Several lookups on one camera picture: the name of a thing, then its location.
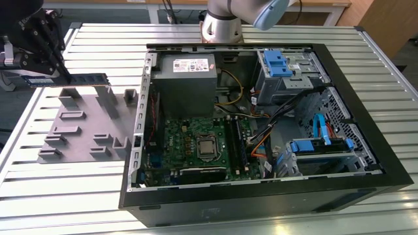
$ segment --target metal frame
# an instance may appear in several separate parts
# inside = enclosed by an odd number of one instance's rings
[[[350,81],[363,105],[414,181],[418,182],[418,103],[407,81],[389,70],[377,46],[353,27],[276,26],[259,31],[243,25],[247,43],[322,43]],[[83,24],[68,45],[71,73],[106,72],[115,92],[140,84],[146,43],[198,43],[198,25]],[[37,165],[36,145],[55,118],[60,89],[45,88],[3,167],[0,233],[81,234],[415,234],[418,185],[381,194],[339,212],[144,229],[118,210],[123,162]]]
[[[329,17],[325,26],[335,26],[339,17],[346,9],[346,5],[338,6],[304,6],[302,12],[327,12]],[[146,9],[150,14],[151,24],[159,24],[158,10],[164,9],[163,4],[120,4],[120,3],[81,3],[81,2],[47,2],[44,8],[52,9]],[[204,4],[174,4],[174,10],[207,10]],[[287,12],[299,12],[298,6],[290,6]]]

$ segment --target power supply label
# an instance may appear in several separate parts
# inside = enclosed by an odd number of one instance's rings
[[[172,72],[208,72],[210,63],[207,59],[180,59],[172,64]]]

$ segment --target blue latch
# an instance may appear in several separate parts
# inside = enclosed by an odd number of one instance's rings
[[[278,50],[264,51],[264,61],[270,69],[271,77],[291,77],[294,72],[287,69],[287,59]]]
[[[314,151],[314,145],[311,141],[295,141],[298,145],[298,149],[302,152]]]
[[[321,126],[321,137],[326,141],[326,145],[331,144],[331,140],[329,139],[329,130],[327,130],[327,124],[326,124],[326,118],[322,114],[315,114],[314,116],[314,138],[319,137],[319,132],[318,132],[318,122]]]
[[[298,145],[296,145],[295,142],[291,142],[291,143],[290,143],[290,147],[291,147],[294,153],[296,153],[296,152],[299,151]]]
[[[354,143],[353,143],[351,139],[346,139],[346,144],[347,144],[349,149],[353,150],[354,149]]]

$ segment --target sticker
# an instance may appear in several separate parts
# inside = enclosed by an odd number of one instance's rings
[[[251,97],[251,104],[256,105],[256,98],[255,97]]]
[[[288,65],[288,68],[291,70],[299,70],[300,69],[299,65]]]
[[[267,161],[264,162],[264,168],[267,169],[267,171],[271,172],[271,165]]]
[[[172,72],[207,72],[210,64],[207,59],[182,59],[175,60]]]
[[[31,83],[53,83],[52,79],[49,78],[32,78],[32,79],[28,79],[28,81]]]

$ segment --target metal slat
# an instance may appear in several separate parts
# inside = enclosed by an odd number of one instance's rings
[[[387,134],[383,136],[390,145],[418,145],[418,133]]]
[[[144,60],[71,60],[65,61],[68,69],[83,68],[142,68]]]
[[[142,52],[147,51],[147,46],[72,46],[68,52]]]
[[[112,176],[95,175],[93,177],[11,181],[1,184],[0,197],[119,192],[120,185],[122,172]]]
[[[126,211],[107,211],[96,213],[29,217],[16,220],[0,221],[0,228],[3,230],[13,230],[29,229],[33,227],[45,228],[52,226],[71,226],[76,224],[95,224],[107,222],[115,223],[127,221],[136,221],[131,213],[127,213]]]
[[[3,200],[0,217],[116,211],[119,195],[119,192],[83,193]]]
[[[418,110],[418,103],[415,101],[377,101],[363,102],[366,109],[371,111],[407,111]]]
[[[411,94],[403,92],[358,92],[362,101],[413,100]]]
[[[379,75],[373,75],[373,74],[362,74],[362,75],[351,75],[351,74],[345,74],[346,78],[350,83],[370,83],[370,82],[377,82],[377,83],[397,83],[397,79],[391,74],[379,74]]]
[[[405,91],[399,83],[351,83],[351,87],[357,92],[398,92]]]
[[[418,132],[418,121],[382,122],[377,123],[377,125],[383,134]]]
[[[341,58],[342,55],[331,53],[333,57]],[[341,67],[341,70],[345,74],[390,74],[390,71],[385,67]]]
[[[115,166],[115,167],[99,167],[99,168],[92,168],[92,169],[76,168],[76,169],[56,169],[56,170],[11,171],[5,175],[5,178],[7,179],[35,179],[35,178],[52,178],[52,177],[68,177],[68,176],[118,175],[122,173],[123,173],[123,166]]]
[[[258,31],[243,26],[247,43],[323,43],[357,91],[402,164],[418,181],[418,105],[390,74],[373,48],[351,27],[276,26]],[[138,88],[147,43],[198,43],[196,25],[84,24],[67,47],[71,73],[106,72],[114,92]],[[39,148],[57,114],[61,89],[45,89],[36,112],[11,153],[7,181],[0,185],[0,234],[110,233],[143,229],[126,211],[118,211],[124,162],[37,164]],[[95,94],[93,88],[77,88]],[[405,234],[418,232],[418,185],[378,195],[339,212],[304,214],[178,227],[182,234],[210,229],[218,234]],[[163,230],[147,230],[156,234]]]
[[[143,33],[83,33],[79,32],[76,38],[159,38],[160,34],[164,34],[164,38],[200,38],[200,33],[190,32],[143,32]],[[244,33],[244,39],[296,39],[296,40],[327,40],[330,38],[329,34],[272,34],[272,33]],[[358,34],[333,34],[334,40],[358,40],[362,41],[362,37]]]

